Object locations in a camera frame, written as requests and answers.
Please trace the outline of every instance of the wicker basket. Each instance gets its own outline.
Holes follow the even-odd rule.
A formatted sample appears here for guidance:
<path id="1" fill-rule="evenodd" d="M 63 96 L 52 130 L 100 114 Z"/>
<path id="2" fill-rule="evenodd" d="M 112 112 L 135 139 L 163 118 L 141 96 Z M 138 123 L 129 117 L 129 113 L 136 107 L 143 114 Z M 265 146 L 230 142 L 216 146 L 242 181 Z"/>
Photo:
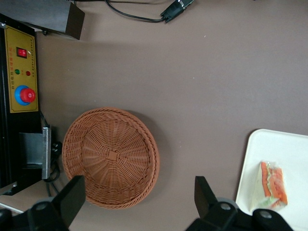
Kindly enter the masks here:
<path id="1" fill-rule="evenodd" d="M 132 114 L 104 107 L 82 114 L 70 126 L 62 161 L 69 179 L 84 175 L 87 200 L 110 209 L 131 207 L 154 187 L 157 145 Z"/>

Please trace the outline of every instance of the gray box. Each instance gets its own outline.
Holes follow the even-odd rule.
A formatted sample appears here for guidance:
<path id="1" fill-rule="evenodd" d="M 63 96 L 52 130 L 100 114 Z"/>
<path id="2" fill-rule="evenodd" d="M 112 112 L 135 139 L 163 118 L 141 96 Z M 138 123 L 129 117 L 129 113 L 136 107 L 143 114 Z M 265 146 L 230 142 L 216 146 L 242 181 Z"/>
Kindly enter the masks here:
<path id="1" fill-rule="evenodd" d="M 66 0 L 0 0 L 0 13 L 29 26 L 80 39 L 85 13 Z"/>

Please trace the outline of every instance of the sandwich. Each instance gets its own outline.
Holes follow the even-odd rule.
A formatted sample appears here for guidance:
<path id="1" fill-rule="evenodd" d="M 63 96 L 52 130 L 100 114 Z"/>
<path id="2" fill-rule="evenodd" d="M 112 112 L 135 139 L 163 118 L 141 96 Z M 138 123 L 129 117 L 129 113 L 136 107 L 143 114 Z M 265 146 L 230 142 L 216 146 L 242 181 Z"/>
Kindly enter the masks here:
<path id="1" fill-rule="evenodd" d="M 261 162 L 252 196 L 251 211 L 256 208 L 278 209 L 288 204 L 280 167 Z"/>

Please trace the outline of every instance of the blue button base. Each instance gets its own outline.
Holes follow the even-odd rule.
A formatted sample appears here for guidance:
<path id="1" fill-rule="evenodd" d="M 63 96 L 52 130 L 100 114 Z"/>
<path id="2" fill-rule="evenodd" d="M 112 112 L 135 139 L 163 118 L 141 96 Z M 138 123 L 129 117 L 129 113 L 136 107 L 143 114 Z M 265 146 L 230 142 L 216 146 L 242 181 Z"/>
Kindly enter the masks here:
<path id="1" fill-rule="evenodd" d="M 20 105 L 22 105 L 22 106 L 27 106 L 27 105 L 30 104 L 30 103 L 25 103 L 25 102 L 22 101 L 21 98 L 20 98 L 20 92 L 21 92 L 22 89 L 25 89 L 25 88 L 29 88 L 29 87 L 27 87 L 26 85 L 20 85 L 20 86 L 19 86 L 18 88 L 16 88 L 16 90 L 15 90 L 15 99 L 16 99 L 16 101 L 17 101 Z"/>

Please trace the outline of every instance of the yellow control panel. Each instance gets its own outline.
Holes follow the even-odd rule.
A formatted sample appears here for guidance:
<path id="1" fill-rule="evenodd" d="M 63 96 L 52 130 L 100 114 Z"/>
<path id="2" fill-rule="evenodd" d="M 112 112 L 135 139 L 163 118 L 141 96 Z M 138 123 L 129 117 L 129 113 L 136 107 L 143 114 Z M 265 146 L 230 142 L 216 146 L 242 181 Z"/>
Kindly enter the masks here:
<path id="1" fill-rule="evenodd" d="M 35 38 L 10 26 L 4 31 L 10 113 L 38 111 Z"/>

